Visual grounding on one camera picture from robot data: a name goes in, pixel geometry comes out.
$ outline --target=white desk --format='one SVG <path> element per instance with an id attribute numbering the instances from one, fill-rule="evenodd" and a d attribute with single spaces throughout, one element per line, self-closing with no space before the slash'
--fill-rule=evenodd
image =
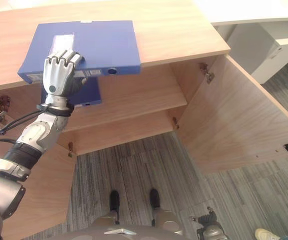
<path id="1" fill-rule="evenodd" d="M 288 0 L 194 0 L 214 26 L 288 21 Z"/>

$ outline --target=white cabinet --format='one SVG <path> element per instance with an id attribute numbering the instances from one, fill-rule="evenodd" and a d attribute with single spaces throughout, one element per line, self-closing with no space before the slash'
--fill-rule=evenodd
<path id="1" fill-rule="evenodd" d="M 230 56 L 263 84 L 288 63 L 288 22 L 239 24 L 227 43 Z"/>

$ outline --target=wooden countertop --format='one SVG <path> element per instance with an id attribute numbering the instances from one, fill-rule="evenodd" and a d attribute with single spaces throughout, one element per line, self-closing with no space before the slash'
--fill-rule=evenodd
<path id="1" fill-rule="evenodd" d="M 0 12 L 0 90 L 17 75 L 39 23 L 133 20 L 143 67 L 224 54 L 229 46 L 190 0 L 84 2 Z"/>

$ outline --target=black cable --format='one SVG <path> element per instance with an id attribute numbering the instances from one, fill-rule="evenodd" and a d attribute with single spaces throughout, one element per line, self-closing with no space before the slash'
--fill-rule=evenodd
<path id="1" fill-rule="evenodd" d="M 28 121 L 28 120 L 31 120 L 31 119 L 33 119 L 33 118 L 35 118 L 35 117 L 37 117 L 39 114 L 41 114 L 41 113 L 43 113 L 43 112 L 45 112 L 45 111 L 47 111 L 47 109 L 48 108 L 46 108 L 45 110 L 38 110 L 38 111 L 34 111 L 34 112 L 31 112 L 31 113 L 29 113 L 29 114 L 26 114 L 26 115 L 24 115 L 24 116 L 22 116 L 22 117 L 20 117 L 20 118 L 18 118 L 18 119 L 16 119 L 16 120 L 14 120 L 14 121 L 11 121 L 10 123 L 8 123 L 7 125 L 5 125 L 4 127 L 2 127 L 1 129 L 0 129 L 0 135 L 4 135 L 8 130 L 11 130 L 11 129 L 13 129 L 14 127 L 16 127 L 16 126 L 18 126 L 18 125 L 20 125 L 20 124 L 22 124 L 22 123 L 24 123 L 24 122 L 26 122 L 26 121 Z M 10 143 L 10 144 L 15 144 L 16 143 L 16 140 L 13 140 L 13 139 L 9 139 L 9 138 L 0 138 L 0 142 L 5 142 L 5 143 Z"/>

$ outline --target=open cabinet door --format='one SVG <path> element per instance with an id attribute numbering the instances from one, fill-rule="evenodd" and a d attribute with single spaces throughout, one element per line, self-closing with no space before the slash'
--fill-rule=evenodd
<path id="1" fill-rule="evenodd" d="M 288 157 L 288 112 L 230 56 L 218 56 L 178 121 L 203 173 Z"/>

